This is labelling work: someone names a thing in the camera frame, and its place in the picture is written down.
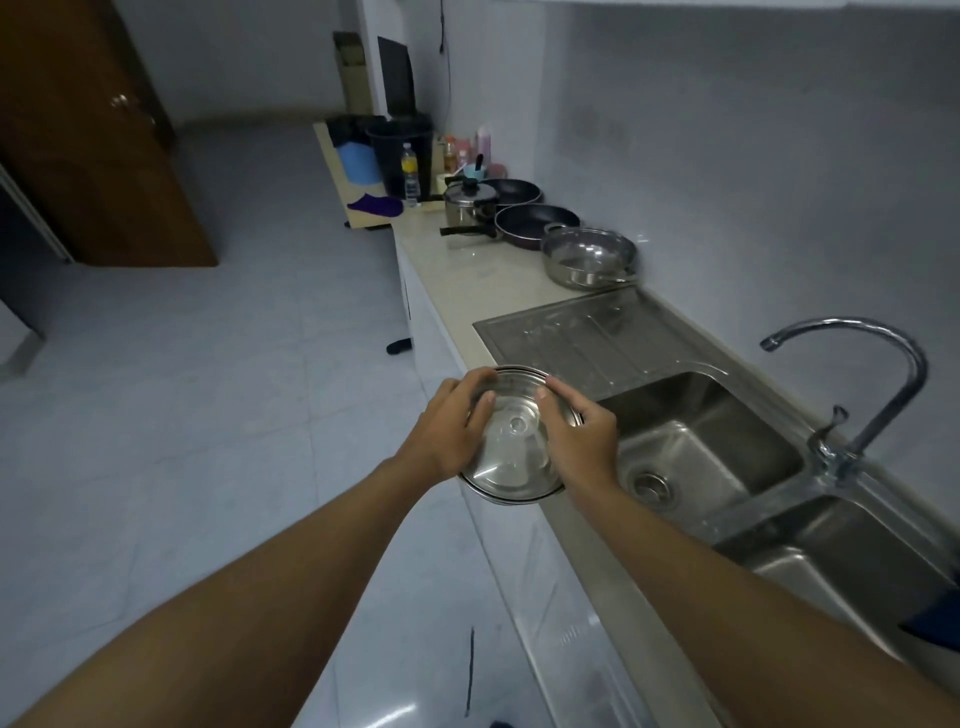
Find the person's right hand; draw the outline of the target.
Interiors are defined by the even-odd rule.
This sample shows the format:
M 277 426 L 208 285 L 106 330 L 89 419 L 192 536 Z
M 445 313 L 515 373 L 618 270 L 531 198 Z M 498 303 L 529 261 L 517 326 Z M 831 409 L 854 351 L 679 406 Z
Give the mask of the person's right hand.
M 539 416 L 548 452 L 560 480 L 578 504 L 619 489 L 618 422 L 593 402 L 590 413 L 576 413 L 546 385 L 537 389 Z

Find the stainless steel bowl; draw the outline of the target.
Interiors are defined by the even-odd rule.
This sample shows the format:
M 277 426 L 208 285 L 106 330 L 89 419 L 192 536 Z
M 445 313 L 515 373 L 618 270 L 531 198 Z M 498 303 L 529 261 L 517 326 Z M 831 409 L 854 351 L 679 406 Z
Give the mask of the stainless steel bowl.
M 637 245 L 609 229 L 547 224 L 540 250 L 547 278 L 565 288 L 601 290 L 640 278 Z

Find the cardboard box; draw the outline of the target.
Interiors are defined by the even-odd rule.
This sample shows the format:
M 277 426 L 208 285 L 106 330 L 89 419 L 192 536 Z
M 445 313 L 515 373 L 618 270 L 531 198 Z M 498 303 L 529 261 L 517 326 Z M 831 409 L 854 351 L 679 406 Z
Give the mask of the cardboard box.
M 351 115 L 373 116 L 374 102 L 361 36 L 355 31 L 334 30 L 332 40 L 345 110 Z

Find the black frying pan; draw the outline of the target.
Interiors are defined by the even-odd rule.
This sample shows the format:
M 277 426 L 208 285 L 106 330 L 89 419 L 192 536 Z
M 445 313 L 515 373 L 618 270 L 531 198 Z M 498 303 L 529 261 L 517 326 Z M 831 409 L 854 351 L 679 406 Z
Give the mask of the black frying pan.
M 498 235 L 513 247 L 538 252 L 545 236 L 553 230 L 579 228 L 581 218 L 573 211 L 554 204 L 532 202 L 507 206 L 496 213 Z
M 497 194 L 499 209 L 518 205 L 538 204 L 544 199 L 543 190 L 534 182 L 512 177 L 489 177 L 483 185 Z

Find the brown wooden door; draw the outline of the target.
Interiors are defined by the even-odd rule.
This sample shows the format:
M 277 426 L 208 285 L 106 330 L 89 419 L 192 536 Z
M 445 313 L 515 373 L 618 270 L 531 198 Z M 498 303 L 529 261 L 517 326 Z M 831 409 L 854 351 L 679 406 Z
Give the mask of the brown wooden door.
M 0 161 L 76 261 L 212 268 L 104 0 L 0 0 Z

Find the person's right forearm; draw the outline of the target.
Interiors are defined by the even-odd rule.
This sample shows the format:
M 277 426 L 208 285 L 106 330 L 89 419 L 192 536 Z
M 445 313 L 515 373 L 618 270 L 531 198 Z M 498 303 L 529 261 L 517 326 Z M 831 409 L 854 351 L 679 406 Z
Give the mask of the person's right forearm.
M 613 481 L 570 489 L 741 728 L 960 728 L 960 701 Z

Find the glass pot lid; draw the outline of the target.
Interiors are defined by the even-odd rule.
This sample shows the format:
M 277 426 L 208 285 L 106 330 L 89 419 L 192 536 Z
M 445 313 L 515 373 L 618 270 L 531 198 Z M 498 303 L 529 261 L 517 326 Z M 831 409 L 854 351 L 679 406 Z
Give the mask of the glass pot lid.
M 536 393 L 546 373 L 525 366 L 495 366 L 497 375 L 475 392 L 490 391 L 494 409 L 483 441 L 458 478 L 479 497 L 502 505 L 535 504 L 564 489 L 548 451 Z

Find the black flat panel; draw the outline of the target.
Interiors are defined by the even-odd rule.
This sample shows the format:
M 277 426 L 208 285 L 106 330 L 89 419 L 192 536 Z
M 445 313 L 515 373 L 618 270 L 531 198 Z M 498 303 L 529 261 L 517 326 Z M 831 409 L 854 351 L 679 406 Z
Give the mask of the black flat panel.
M 386 114 L 391 117 L 415 116 L 414 75 L 407 46 L 381 35 L 377 44 Z

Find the white base cabinet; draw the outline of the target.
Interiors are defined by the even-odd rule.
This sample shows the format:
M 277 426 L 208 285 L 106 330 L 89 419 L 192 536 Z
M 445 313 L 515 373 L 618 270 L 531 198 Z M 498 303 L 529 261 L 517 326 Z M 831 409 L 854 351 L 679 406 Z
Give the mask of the white base cabinet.
M 391 225 L 414 367 L 429 390 L 495 363 L 474 323 L 577 297 L 549 282 L 529 252 L 451 247 L 437 218 L 402 216 Z M 557 728 L 660 728 L 542 507 L 461 491 Z

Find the blue plastic bucket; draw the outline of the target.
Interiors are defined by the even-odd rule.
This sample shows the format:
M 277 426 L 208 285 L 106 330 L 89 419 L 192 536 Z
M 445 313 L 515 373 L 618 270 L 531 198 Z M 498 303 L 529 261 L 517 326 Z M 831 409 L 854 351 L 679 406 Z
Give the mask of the blue plastic bucket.
M 381 183 L 375 152 L 369 144 L 347 141 L 334 147 L 347 180 L 358 187 L 371 187 Z

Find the black trash bin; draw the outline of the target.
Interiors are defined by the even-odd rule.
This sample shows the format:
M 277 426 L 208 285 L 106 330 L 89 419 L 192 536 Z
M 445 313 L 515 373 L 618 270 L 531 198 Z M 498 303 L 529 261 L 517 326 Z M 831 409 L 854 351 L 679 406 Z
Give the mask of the black trash bin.
M 420 194 L 426 196 L 431 193 L 435 135 L 430 116 L 421 113 L 391 118 L 375 116 L 367 124 L 366 134 L 387 196 L 400 200 L 405 198 L 402 155 L 407 143 L 416 156 Z

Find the purple cloth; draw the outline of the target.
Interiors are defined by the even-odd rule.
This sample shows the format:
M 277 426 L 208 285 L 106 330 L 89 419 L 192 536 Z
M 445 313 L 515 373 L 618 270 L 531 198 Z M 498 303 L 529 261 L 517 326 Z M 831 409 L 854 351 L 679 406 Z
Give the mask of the purple cloth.
M 402 215 L 404 203 L 390 196 L 375 196 L 365 193 L 362 197 L 346 205 L 349 211 L 392 219 Z

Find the person's left hand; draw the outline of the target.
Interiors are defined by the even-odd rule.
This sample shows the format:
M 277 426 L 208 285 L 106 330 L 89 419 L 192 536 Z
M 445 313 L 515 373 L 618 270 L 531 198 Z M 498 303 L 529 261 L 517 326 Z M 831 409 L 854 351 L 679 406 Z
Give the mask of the person's left hand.
M 462 473 L 484 442 L 471 443 L 467 421 L 474 405 L 498 372 L 489 367 L 469 370 L 462 378 L 446 378 L 429 399 L 395 459 L 422 483 L 434 486 Z

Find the stainless steel double sink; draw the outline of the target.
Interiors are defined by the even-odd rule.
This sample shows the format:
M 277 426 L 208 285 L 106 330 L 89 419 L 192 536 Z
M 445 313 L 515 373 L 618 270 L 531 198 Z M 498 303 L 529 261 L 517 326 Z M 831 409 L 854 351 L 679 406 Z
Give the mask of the stainless steel double sink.
M 477 321 L 500 365 L 611 411 L 640 504 L 960 698 L 960 653 L 903 625 L 956 586 L 960 539 L 870 468 L 836 480 L 804 415 L 636 288 Z

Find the person's left forearm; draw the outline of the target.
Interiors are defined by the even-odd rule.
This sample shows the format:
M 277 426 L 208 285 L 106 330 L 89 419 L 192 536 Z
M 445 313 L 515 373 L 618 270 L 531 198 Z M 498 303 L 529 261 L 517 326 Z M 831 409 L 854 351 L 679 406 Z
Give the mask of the person's left forearm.
M 405 517 L 459 469 L 386 459 L 145 614 L 10 728 L 291 728 Z

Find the steel saucepan with lid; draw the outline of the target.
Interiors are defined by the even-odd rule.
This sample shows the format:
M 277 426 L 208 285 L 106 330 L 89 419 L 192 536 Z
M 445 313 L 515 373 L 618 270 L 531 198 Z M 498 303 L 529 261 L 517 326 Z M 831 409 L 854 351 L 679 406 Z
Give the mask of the steel saucepan with lid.
M 500 194 L 496 188 L 476 178 L 456 175 L 444 178 L 442 193 L 447 225 L 441 237 L 501 237 L 496 218 Z

